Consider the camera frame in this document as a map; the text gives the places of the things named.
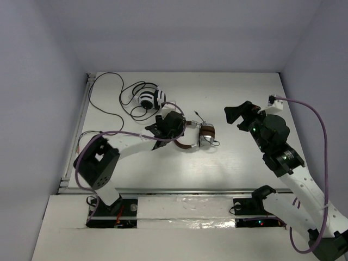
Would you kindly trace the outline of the brown silver headphones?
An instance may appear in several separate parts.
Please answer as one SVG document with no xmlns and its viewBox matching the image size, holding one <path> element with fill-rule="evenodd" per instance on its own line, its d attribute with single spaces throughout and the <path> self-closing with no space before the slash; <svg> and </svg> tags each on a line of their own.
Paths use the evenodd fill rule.
<svg viewBox="0 0 348 261">
<path fill-rule="evenodd" d="M 193 144 L 183 144 L 180 141 L 175 140 L 174 144 L 177 147 L 183 150 L 190 150 L 202 146 L 219 146 L 220 143 L 215 139 L 216 131 L 213 124 L 205 121 L 202 123 L 197 121 L 186 121 L 186 127 L 198 129 L 197 141 Z"/>
</svg>

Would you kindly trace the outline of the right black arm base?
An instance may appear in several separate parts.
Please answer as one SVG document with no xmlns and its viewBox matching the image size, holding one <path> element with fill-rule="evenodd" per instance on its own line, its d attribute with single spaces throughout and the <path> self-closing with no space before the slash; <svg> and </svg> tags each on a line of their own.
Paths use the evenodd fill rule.
<svg viewBox="0 0 348 261">
<path fill-rule="evenodd" d="M 249 198 L 234 198 L 229 213 L 235 216 L 236 228 L 286 227 L 286 224 L 267 212 L 263 200 L 276 190 L 264 185 L 251 193 Z"/>
</svg>

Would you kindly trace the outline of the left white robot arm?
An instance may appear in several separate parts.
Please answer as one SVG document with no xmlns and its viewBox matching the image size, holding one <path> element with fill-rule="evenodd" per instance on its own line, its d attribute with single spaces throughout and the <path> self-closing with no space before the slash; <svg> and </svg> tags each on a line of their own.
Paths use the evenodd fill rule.
<svg viewBox="0 0 348 261">
<path fill-rule="evenodd" d="M 184 133 L 185 117 L 176 111 L 156 116 L 156 122 L 141 133 L 107 131 L 93 136 L 73 163 L 75 178 L 81 176 L 88 190 L 102 201 L 108 214 L 121 208 L 121 195 L 111 184 L 118 161 L 146 151 L 154 151 L 179 138 Z"/>
</svg>

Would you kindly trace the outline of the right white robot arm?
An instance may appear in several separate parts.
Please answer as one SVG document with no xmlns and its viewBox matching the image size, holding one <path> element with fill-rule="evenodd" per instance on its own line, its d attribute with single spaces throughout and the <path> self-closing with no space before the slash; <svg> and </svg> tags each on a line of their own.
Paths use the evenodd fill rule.
<svg viewBox="0 0 348 261">
<path fill-rule="evenodd" d="M 337 260 L 347 253 L 347 217 L 329 200 L 328 188 L 321 190 L 306 168 L 305 161 L 288 143 L 290 129 L 278 113 L 285 98 L 269 96 L 261 108 L 250 101 L 236 107 L 225 107 L 226 121 L 249 132 L 263 154 L 268 169 L 295 195 L 294 203 L 282 200 L 272 187 L 264 185 L 251 196 L 252 209 L 268 213 L 283 221 L 290 232 L 297 231 L 307 241 L 307 250 L 318 260 Z"/>
</svg>

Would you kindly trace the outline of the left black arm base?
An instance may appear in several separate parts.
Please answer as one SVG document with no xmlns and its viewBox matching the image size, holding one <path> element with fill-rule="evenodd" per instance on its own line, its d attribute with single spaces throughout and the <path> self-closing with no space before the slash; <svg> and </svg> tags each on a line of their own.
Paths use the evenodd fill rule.
<svg viewBox="0 0 348 261">
<path fill-rule="evenodd" d="M 114 209 L 110 209 L 102 201 L 96 208 L 96 196 L 88 196 L 86 203 L 89 206 L 86 221 L 88 228 L 137 228 L 137 198 L 122 198 L 117 201 Z"/>
</svg>

